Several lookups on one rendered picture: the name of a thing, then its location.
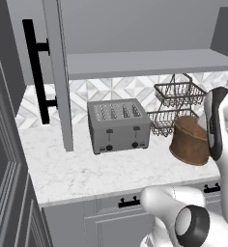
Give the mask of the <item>brown woven basket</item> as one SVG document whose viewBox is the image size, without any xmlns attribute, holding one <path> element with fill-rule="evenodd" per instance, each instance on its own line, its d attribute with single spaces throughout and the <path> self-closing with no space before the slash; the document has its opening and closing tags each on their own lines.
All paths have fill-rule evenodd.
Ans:
<svg viewBox="0 0 228 247">
<path fill-rule="evenodd" d="M 186 164 L 203 166 L 209 160 L 207 132 L 195 117 L 181 116 L 174 123 L 169 150 Z"/>
</svg>

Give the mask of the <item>tall dark grey cabinet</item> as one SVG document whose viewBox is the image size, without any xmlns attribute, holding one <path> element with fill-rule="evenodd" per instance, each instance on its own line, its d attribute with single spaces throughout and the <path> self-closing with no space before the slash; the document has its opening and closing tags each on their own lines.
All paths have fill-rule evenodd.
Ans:
<svg viewBox="0 0 228 247">
<path fill-rule="evenodd" d="M 0 247 L 53 247 L 15 123 L 25 84 L 6 0 L 0 0 Z"/>
</svg>

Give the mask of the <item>grey base cabinet door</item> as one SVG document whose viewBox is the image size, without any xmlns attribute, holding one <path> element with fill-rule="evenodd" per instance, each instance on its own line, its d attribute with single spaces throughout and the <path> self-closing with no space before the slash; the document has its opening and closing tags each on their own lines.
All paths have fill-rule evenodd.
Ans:
<svg viewBox="0 0 228 247">
<path fill-rule="evenodd" d="M 140 247 L 151 231 L 154 217 L 138 212 L 109 214 L 85 219 L 87 247 Z"/>
</svg>

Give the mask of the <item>grey four-slot toaster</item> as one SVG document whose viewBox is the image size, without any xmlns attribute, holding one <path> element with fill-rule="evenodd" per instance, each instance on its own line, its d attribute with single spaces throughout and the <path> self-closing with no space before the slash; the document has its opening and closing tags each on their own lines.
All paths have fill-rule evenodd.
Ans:
<svg viewBox="0 0 228 247">
<path fill-rule="evenodd" d="M 136 98 L 89 101 L 87 112 L 94 154 L 149 147 L 151 120 Z"/>
</svg>

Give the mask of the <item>grey drawer front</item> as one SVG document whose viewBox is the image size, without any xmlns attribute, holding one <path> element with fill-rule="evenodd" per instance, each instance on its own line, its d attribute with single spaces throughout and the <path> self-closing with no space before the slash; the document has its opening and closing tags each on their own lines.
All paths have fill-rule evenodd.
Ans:
<svg viewBox="0 0 228 247">
<path fill-rule="evenodd" d="M 218 180 L 200 182 L 197 187 L 204 194 L 208 204 L 220 201 L 220 182 Z"/>
<path fill-rule="evenodd" d="M 140 200 L 139 193 L 131 193 L 131 194 L 112 196 L 112 197 L 103 198 L 103 199 L 97 199 L 95 202 L 96 215 L 101 215 L 101 214 L 109 213 L 109 212 L 120 212 L 124 210 L 141 207 L 141 205 L 138 205 L 138 206 L 118 208 L 118 203 L 120 202 L 121 198 L 125 198 L 125 201 L 127 202 L 127 201 L 132 201 L 134 196 L 136 196 L 137 199 Z"/>
</svg>

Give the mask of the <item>grey wall cabinet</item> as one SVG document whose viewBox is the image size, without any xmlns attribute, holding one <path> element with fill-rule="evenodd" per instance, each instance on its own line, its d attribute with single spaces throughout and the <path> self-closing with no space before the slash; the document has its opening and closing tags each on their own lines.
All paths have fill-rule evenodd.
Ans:
<svg viewBox="0 0 228 247">
<path fill-rule="evenodd" d="M 60 0 L 69 80 L 228 70 L 214 47 L 218 15 L 228 0 Z M 22 20 L 48 41 L 43 0 L 7 0 L 26 84 L 32 70 Z M 53 81 L 50 54 L 43 77 Z"/>
</svg>

